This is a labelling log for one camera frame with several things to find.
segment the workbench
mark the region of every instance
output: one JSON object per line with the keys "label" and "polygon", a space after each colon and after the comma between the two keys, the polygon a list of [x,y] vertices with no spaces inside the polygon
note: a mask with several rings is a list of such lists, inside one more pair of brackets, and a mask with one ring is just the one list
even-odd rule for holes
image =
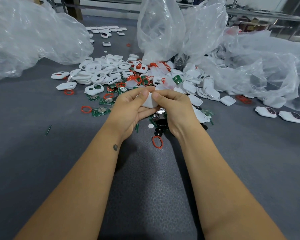
{"label": "workbench", "polygon": [[[113,33],[107,40],[94,34],[91,57],[142,57],[136,22],[85,17],[84,24],[128,28],[125,36]],[[103,41],[111,47],[103,47]],[[99,107],[99,101],[88,100],[84,85],[78,84],[72,96],[56,89],[62,81],[51,75],[76,68],[44,58],[21,77],[0,81],[0,240],[13,238],[108,117],[80,111],[81,106]],[[224,159],[284,235],[300,239],[300,124],[261,117],[256,106],[263,105],[253,99],[251,105],[237,101],[227,107],[204,99],[201,107],[216,113],[207,132]],[[180,145],[167,132],[163,148],[156,149],[148,124],[148,119],[140,121],[139,133],[121,146],[99,239],[203,239]]]}

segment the textured gray surface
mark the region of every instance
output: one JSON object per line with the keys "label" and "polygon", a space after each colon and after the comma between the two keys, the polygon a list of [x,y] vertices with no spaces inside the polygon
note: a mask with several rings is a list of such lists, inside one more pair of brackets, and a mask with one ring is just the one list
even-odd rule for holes
{"label": "textured gray surface", "polygon": [[[125,59],[130,53],[141,55],[135,22],[120,22],[128,28],[126,35],[114,34],[107,40],[112,46],[105,48],[104,39],[95,34],[92,57],[105,55],[105,50]],[[122,26],[118,20],[95,17],[86,17],[86,24]],[[0,81],[0,239],[18,232],[107,118],[80,111],[83,105],[98,107],[86,98],[84,85],[73,96],[55,89],[60,82],[50,79],[51,74],[75,68],[43,59],[22,77]],[[260,117],[253,111],[256,106],[257,100],[227,107],[205,99],[202,107],[216,113],[208,133],[285,236],[300,239],[300,124]],[[180,146],[166,134],[163,149],[154,148],[148,124],[141,121],[139,134],[121,147],[100,239],[201,239]]]}

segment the metal frame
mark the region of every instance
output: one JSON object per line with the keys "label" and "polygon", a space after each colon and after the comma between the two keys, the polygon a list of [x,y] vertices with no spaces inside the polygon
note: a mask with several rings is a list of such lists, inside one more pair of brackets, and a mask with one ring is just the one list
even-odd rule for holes
{"label": "metal frame", "polygon": [[[109,7],[95,7],[95,6],[88,6],[88,5],[74,5],[74,4],[66,4],[64,0],[61,0],[61,3],[55,3],[54,0],[47,0],[51,6],[57,11],[57,7],[63,7],[63,10],[65,13],[67,12],[66,7],[75,7],[80,9],[96,9],[96,10],[107,10],[107,11],[115,11],[115,12],[129,12],[129,13],[139,13],[139,11],[135,10],[128,10],[128,9],[120,9],[120,8],[109,8]],[[123,4],[134,4],[134,5],[140,5],[142,0],[88,0],[88,1],[96,1],[96,2],[107,2],[107,3],[123,3]],[[273,11],[262,11],[262,10],[245,10],[245,9],[239,9],[234,8],[238,0],[234,0],[232,6],[230,8],[227,8],[227,13],[229,15],[229,21],[233,17],[244,15],[244,16],[252,16],[256,18],[268,18],[268,19],[276,19],[276,20],[284,20],[284,21],[294,21],[294,22],[300,22],[300,16],[294,16],[294,15],[288,15],[284,13],[279,12],[273,12]],[[189,7],[193,7],[193,5],[189,4],[181,4],[178,3],[180,9],[187,9]],[[297,10],[297,8],[300,6],[300,1],[297,4],[297,6],[294,8],[293,13]],[[282,27],[276,37],[280,35],[280,33],[283,31],[285,27]],[[296,27],[293,34],[289,37],[289,40],[300,30],[300,24]]]}

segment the pile of white plastic parts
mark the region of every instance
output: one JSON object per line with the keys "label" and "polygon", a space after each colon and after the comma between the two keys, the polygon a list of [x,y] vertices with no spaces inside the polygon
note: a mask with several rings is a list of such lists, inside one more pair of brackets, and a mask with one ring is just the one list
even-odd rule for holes
{"label": "pile of white plastic parts", "polygon": [[[57,72],[51,78],[67,79],[67,82],[56,87],[58,90],[73,90],[77,84],[82,84],[87,86],[84,92],[93,96],[103,92],[105,85],[123,82],[122,78],[144,76],[150,83],[152,82],[156,90],[172,89],[187,94],[194,105],[193,109],[200,123],[209,122],[210,118],[196,108],[203,101],[195,95],[213,101],[221,101],[227,106],[235,103],[235,100],[229,96],[220,99],[220,93],[214,89],[213,78],[191,63],[188,63],[182,72],[174,69],[175,66],[171,61],[156,62],[147,66],[138,59],[139,56],[134,54],[130,54],[127,61],[123,60],[123,56],[111,54],[95,59],[87,57],[78,69],[71,72]],[[144,87],[144,85],[135,79],[128,79],[125,82],[126,89],[135,87]],[[158,105],[151,95],[150,93],[144,107],[154,108]]]}
{"label": "pile of white plastic parts", "polygon": [[102,27],[86,27],[88,31],[91,31],[94,34],[101,34],[101,37],[107,39],[112,36],[111,33],[116,32],[119,36],[124,36],[123,31],[127,31],[127,28],[119,28],[118,26],[102,26]]}

